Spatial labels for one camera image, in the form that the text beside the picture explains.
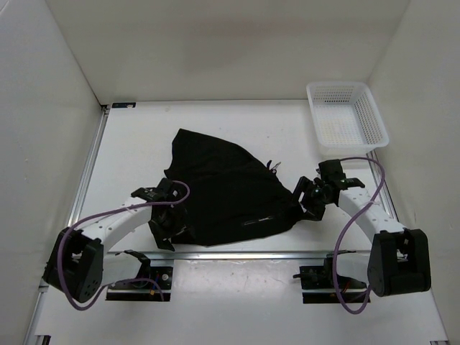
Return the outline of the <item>black shorts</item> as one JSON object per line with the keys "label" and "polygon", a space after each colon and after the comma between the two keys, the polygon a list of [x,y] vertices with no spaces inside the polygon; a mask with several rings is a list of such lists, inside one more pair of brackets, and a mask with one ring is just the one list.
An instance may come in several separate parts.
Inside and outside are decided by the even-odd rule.
{"label": "black shorts", "polygon": [[165,175],[188,185],[183,202],[191,231],[175,244],[216,246],[281,234],[303,215],[276,174],[243,147],[179,129]]}

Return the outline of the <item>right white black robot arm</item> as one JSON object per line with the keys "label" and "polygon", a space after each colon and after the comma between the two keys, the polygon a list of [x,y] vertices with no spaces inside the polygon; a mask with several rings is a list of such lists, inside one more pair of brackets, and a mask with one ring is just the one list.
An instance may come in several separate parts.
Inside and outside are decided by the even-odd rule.
{"label": "right white black robot arm", "polygon": [[323,182],[301,177],[293,195],[312,221],[322,219],[327,205],[338,206],[356,218],[353,223],[371,243],[369,254],[338,251],[333,256],[336,262],[323,268],[327,285],[337,288],[350,277],[370,286],[379,297],[430,290],[428,237],[390,218],[359,179]]}

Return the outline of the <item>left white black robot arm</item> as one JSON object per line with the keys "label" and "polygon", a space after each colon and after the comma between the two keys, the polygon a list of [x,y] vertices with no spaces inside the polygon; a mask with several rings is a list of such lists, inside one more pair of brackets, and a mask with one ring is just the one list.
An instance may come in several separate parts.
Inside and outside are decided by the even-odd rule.
{"label": "left white black robot arm", "polygon": [[104,288],[131,283],[136,288],[159,285],[151,278],[150,259],[133,249],[114,257],[109,251],[137,228],[160,217],[162,212],[179,211],[190,193],[178,190],[155,194],[141,188],[119,208],[82,218],[57,236],[42,279],[61,291],[77,311],[95,304]]}

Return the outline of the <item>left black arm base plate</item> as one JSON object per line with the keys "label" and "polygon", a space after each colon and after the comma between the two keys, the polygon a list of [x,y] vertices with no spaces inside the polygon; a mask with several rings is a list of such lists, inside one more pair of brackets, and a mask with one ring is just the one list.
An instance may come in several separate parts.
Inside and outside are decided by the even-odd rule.
{"label": "left black arm base plate", "polygon": [[117,302],[170,302],[173,285],[174,264],[172,260],[150,264],[149,272],[139,277],[147,280],[117,282],[106,291],[107,301]]}

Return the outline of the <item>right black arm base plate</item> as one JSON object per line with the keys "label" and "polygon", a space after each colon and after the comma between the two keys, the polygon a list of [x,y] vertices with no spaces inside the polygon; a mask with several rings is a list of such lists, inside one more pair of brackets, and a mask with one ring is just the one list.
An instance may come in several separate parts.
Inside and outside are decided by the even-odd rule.
{"label": "right black arm base plate", "polygon": [[[294,280],[299,280],[303,304],[339,304],[331,272],[331,263],[327,259],[323,264],[299,266]],[[367,284],[350,277],[337,277],[339,292],[346,303],[364,302]]]}

